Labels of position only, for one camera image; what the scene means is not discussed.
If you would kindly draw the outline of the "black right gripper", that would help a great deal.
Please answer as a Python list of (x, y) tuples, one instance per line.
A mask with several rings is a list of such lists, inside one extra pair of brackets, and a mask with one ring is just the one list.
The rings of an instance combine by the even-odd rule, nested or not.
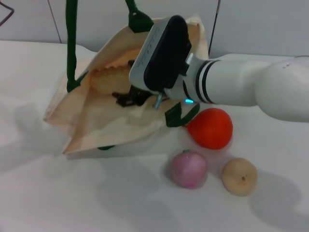
[[(127, 62), (127, 66), (132, 68), (135, 60), (131, 59)], [(146, 100), (153, 94), (149, 91), (139, 89), (131, 85), (129, 93), (113, 92), (112, 96), (116, 98), (116, 103), (122, 107), (142, 106)]]

